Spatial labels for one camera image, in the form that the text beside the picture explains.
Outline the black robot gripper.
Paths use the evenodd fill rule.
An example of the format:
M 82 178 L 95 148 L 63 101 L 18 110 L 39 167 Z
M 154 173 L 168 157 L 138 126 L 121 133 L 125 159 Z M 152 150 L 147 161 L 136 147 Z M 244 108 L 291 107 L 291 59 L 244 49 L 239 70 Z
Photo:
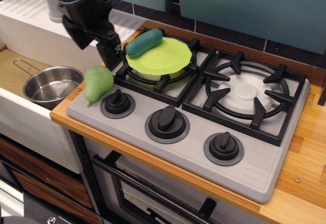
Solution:
M 84 50 L 96 40 L 105 66 L 113 70 L 120 63 L 121 41 L 109 22 L 112 0 L 57 0 L 62 23 L 75 44 Z

